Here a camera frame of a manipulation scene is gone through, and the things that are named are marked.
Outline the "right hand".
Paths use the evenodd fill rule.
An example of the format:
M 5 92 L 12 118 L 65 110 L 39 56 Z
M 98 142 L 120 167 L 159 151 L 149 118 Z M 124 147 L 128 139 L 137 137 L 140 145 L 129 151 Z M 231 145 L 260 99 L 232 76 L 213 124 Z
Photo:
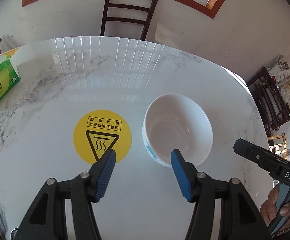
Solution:
M 269 224 L 274 220 L 277 214 L 276 202 L 279 197 L 278 185 L 276 185 L 268 194 L 268 199 L 262 204 L 260 208 L 260 214 L 265 221 L 265 224 Z M 282 236 L 284 233 L 290 231 L 290 202 L 284 205 L 280 210 L 282 217 L 287 217 L 289 220 L 286 224 L 278 231 L 276 236 Z

